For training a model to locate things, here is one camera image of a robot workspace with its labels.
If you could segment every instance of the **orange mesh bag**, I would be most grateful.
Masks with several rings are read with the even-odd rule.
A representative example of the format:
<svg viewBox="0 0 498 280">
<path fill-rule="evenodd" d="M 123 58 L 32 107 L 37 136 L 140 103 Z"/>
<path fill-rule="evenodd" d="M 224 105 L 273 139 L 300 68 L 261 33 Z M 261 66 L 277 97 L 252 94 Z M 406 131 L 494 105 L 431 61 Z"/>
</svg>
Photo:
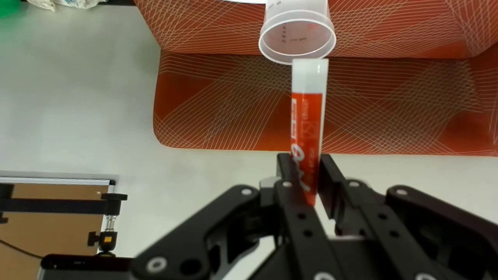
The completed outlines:
<svg viewBox="0 0 498 280">
<path fill-rule="evenodd" d="M 256 49 L 263 5 L 137 0 L 161 46 L 157 138 L 287 149 L 289 66 Z M 498 1 L 330 1 L 325 152 L 498 153 Z"/>
</svg>

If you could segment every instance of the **white table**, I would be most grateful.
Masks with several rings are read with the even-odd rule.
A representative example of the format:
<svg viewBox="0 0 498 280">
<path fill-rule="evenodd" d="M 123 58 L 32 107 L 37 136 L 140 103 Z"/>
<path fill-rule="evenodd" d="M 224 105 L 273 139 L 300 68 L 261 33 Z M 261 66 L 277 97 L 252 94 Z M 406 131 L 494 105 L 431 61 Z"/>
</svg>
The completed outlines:
<svg viewBox="0 0 498 280">
<path fill-rule="evenodd" d="M 129 194 L 116 253 L 127 256 L 230 184 L 275 170 L 275 152 L 161 145 L 152 133 L 157 65 L 158 46 L 135 7 L 29 7 L 0 19 L 0 170 L 116 175 L 116 191 Z M 412 184 L 498 222 L 498 158 L 334 158 L 376 191 Z"/>
</svg>

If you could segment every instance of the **plastic cup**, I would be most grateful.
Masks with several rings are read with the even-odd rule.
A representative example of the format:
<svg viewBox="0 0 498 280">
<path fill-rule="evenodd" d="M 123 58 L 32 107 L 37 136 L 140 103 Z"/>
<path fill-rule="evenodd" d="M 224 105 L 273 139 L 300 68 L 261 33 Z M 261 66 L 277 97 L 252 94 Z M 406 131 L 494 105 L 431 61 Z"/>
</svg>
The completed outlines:
<svg viewBox="0 0 498 280">
<path fill-rule="evenodd" d="M 20 0 L 0 0 L 0 16 L 14 13 L 20 7 Z"/>
<path fill-rule="evenodd" d="M 284 65 L 295 57 L 325 57 L 336 46 L 328 0 L 267 0 L 258 46 Z"/>
</svg>

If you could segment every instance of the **white cup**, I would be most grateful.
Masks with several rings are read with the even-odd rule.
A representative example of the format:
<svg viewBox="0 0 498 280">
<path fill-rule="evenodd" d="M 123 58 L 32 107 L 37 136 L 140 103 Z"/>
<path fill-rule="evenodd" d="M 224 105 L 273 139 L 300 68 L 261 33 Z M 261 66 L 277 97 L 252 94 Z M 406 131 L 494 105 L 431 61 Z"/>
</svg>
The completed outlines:
<svg viewBox="0 0 498 280">
<path fill-rule="evenodd" d="M 284 65 L 294 57 L 325 57 L 336 46 L 328 0 L 267 0 L 258 46 Z"/>
</svg>

